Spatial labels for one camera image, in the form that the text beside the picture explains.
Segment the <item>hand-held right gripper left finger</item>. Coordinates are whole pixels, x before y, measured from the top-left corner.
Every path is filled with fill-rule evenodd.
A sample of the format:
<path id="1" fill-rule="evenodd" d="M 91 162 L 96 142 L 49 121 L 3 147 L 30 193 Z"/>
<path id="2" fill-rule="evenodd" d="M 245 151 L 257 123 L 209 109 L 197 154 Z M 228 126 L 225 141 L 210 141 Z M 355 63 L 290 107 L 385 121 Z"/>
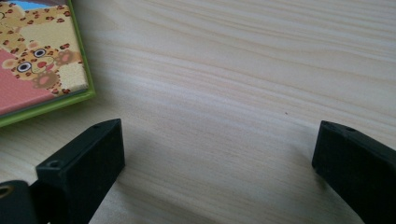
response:
<path id="1" fill-rule="evenodd" d="M 92 125 L 36 167 L 40 224 L 88 224 L 125 166 L 120 119 Z"/>

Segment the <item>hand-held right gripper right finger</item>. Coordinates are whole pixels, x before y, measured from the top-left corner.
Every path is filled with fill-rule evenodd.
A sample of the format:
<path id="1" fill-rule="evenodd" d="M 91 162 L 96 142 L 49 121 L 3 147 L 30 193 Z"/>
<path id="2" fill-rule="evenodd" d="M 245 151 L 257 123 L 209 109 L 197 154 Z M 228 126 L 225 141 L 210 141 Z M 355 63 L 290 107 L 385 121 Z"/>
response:
<path id="1" fill-rule="evenodd" d="M 312 166 L 365 224 L 396 224 L 396 150 L 323 120 Z"/>

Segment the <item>colourful animal picture book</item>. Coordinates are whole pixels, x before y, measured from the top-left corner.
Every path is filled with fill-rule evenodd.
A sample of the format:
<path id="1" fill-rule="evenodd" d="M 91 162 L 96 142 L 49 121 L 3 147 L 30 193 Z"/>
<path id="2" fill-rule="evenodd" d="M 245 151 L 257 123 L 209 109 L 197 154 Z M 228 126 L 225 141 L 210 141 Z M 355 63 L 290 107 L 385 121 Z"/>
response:
<path id="1" fill-rule="evenodd" d="M 94 95 L 72 0 L 0 0 L 0 127 Z"/>

